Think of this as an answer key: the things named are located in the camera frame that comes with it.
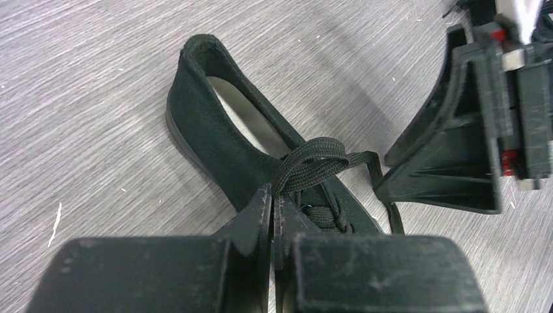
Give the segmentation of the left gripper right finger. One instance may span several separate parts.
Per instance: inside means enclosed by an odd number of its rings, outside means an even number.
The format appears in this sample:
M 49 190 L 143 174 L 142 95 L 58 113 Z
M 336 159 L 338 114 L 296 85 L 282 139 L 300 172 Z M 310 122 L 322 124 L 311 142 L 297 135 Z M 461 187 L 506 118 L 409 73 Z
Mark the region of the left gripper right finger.
M 296 207 L 292 197 L 279 196 L 273 200 L 273 268 L 277 312 L 296 311 L 295 238 L 304 233 L 318 232 L 320 229 Z

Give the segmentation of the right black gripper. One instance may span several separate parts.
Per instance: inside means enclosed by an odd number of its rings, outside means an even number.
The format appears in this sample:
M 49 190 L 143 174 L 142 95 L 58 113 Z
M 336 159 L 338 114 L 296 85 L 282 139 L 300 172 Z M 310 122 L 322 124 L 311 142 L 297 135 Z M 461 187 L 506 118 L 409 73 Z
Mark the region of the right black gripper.
M 415 202 L 484 215 L 502 213 L 499 180 L 539 190 L 552 177 L 551 44 L 523 44 L 497 19 L 474 27 L 483 57 L 467 64 L 465 29 L 447 28 L 441 73 L 423 107 L 384 157 L 381 201 Z M 462 107 L 466 88 L 469 106 Z

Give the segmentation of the black canvas shoe with laces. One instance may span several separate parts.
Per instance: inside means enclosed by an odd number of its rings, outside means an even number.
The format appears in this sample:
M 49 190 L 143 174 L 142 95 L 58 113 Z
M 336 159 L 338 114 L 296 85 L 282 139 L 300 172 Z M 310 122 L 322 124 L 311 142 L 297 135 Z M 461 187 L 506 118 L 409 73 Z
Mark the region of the black canvas shoe with laces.
M 243 74 L 214 35 L 190 37 L 168 93 L 166 120 L 176 145 L 222 189 L 237 211 L 261 186 L 290 197 L 322 231 L 382 229 L 337 175 L 364 165 L 380 178 L 378 156 L 347 153 L 338 140 L 303 139 Z

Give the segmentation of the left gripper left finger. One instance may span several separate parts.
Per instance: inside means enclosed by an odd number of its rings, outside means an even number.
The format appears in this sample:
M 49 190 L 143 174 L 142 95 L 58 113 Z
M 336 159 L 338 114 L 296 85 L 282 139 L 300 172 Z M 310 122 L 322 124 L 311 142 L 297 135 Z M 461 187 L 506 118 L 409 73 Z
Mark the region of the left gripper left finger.
M 267 312 L 272 236 L 271 185 L 215 233 L 229 242 L 222 285 L 222 312 Z

